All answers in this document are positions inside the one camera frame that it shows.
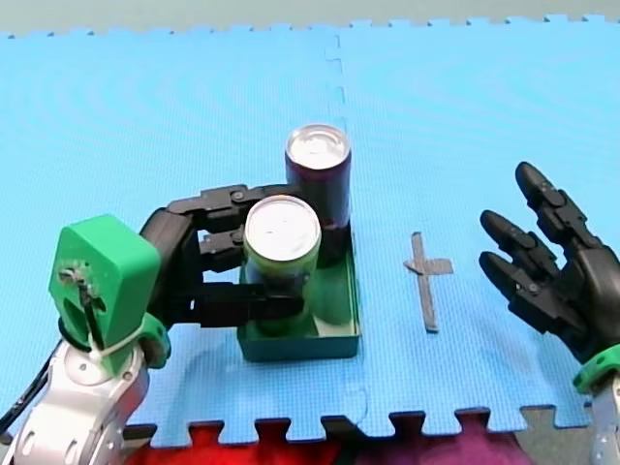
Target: blue foam mat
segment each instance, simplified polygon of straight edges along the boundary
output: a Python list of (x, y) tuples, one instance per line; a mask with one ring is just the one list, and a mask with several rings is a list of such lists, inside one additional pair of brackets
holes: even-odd
[[(513, 181), (521, 159), (620, 246), (620, 26), (589, 19), (0, 40), (0, 259), (10, 264), (0, 347), (12, 355), (0, 408), (57, 337), (47, 279), (62, 226), (112, 212), (138, 229), (155, 207), (204, 188), (281, 182), (288, 132), (321, 120), (346, 126), (355, 147), (359, 355), (251, 364), (233, 330), (176, 327), (132, 423), (157, 424), (156, 446), (184, 445), (188, 423), (211, 420), (228, 443), (256, 440), (257, 419), (291, 419), (290, 440), (323, 438), (322, 416), (372, 436), (391, 434), (388, 416), (402, 412), (425, 412), (428, 434), (458, 432), (454, 412), (473, 408), (490, 409), (493, 430), (524, 427), (519, 408), (542, 405), (557, 408), (558, 426), (585, 424), (577, 364), (506, 310), (477, 257), (492, 247), (484, 208), (535, 226)], [(402, 265), (412, 231), (455, 268), (432, 280), (433, 336)]]

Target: soda can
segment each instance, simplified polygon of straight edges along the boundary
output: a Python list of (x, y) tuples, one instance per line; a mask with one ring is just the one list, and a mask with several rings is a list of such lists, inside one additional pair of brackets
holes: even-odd
[[(321, 246), (321, 224), (314, 209), (291, 196), (271, 196), (249, 211), (243, 233), (243, 278), (268, 290), (292, 292), (307, 301)], [(290, 333), (308, 317), (300, 315), (258, 322), (266, 335)]]
[(298, 128), (287, 141), (287, 181), (315, 209), (323, 230), (319, 267), (338, 263), (349, 245), (351, 158), (345, 134), (326, 124)]

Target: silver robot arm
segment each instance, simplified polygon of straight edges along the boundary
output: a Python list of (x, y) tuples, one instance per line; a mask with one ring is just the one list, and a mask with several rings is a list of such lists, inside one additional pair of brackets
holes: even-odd
[(88, 354), (62, 342), (48, 369), (46, 391), (13, 439), (2, 465), (120, 465), (123, 429), (148, 390), (136, 345), (112, 377)]

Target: green box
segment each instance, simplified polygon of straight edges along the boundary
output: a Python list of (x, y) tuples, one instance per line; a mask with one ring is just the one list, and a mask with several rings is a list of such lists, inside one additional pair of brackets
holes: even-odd
[(283, 361), (355, 356), (361, 331), (353, 255), (349, 247), (340, 263), (315, 271), (307, 299), (309, 316), (294, 333), (266, 336), (254, 322), (240, 327), (237, 339), (244, 358)]

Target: purple can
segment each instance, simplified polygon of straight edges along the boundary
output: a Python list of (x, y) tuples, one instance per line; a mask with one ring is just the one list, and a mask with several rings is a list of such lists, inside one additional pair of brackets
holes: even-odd
[(285, 155), (287, 181), (299, 187), (321, 223), (318, 266), (337, 264), (351, 239), (351, 145), (339, 129), (311, 124), (291, 133)]

